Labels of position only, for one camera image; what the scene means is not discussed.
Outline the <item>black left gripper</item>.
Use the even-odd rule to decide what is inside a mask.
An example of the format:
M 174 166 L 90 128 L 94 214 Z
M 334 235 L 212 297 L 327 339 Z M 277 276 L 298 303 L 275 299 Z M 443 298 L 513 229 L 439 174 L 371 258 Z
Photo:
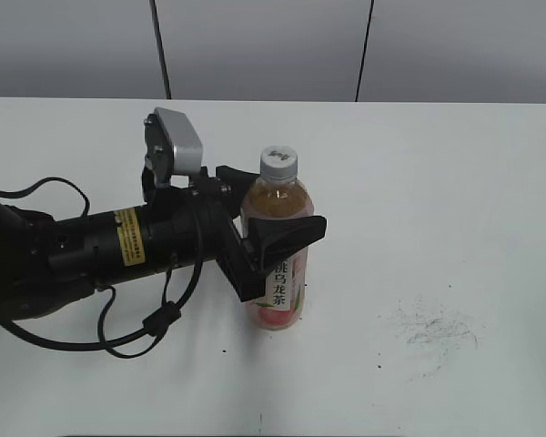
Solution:
M 214 260 L 242 302 L 265 295 L 267 274 L 282 261 L 323 239 L 322 216 L 248 220 L 248 242 L 234 220 L 258 179 L 229 166 L 205 167 L 186 188 L 156 188 L 143 170 L 143 240 L 147 260 L 156 267 L 185 267 Z

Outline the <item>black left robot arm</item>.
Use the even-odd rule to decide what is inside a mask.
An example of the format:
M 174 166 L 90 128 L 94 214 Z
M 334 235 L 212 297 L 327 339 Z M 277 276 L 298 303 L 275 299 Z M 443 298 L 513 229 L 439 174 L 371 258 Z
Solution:
M 241 301 L 260 298 L 278 264 L 322 239 L 321 216 L 235 226 L 251 173 L 227 166 L 187 188 L 156 188 L 142 175 L 141 206 L 55 220 L 0 202 L 0 315 L 40 318 L 95 291 L 215 261 Z

